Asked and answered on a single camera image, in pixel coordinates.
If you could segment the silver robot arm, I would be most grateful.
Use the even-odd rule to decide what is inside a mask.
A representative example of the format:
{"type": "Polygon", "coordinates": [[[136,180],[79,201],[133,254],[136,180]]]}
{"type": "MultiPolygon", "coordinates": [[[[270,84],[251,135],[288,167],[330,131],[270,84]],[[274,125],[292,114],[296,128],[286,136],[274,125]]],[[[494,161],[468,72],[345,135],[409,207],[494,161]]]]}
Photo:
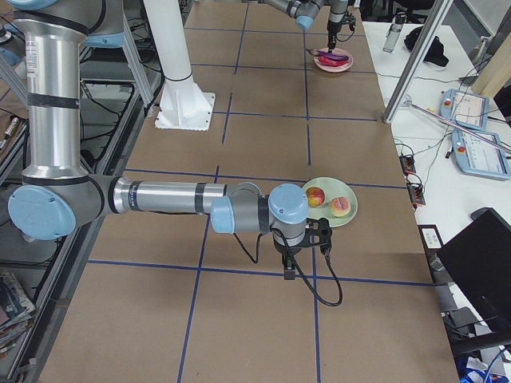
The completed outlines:
{"type": "Polygon", "coordinates": [[[327,21],[327,52],[333,53],[338,40],[338,33],[344,25],[348,25],[352,33],[356,27],[356,17],[348,11],[348,1],[332,0],[266,0],[260,3],[269,5],[295,20],[296,25],[307,31],[313,25],[316,16],[324,5],[330,7],[327,21]]]}
{"type": "Polygon", "coordinates": [[[131,181],[88,173],[80,162],[80,48],[88,40],[125,41],[120,1],[14,1],[26,44],[31,160],[8,211],[35,239],[72,233],[96,218],[127,211],[208,215],[216,232],[272,234],[284,276],[301,275],[296,254],[311,246],[307,198],[294,184],[269,195],[238,185],[131,181]]]}

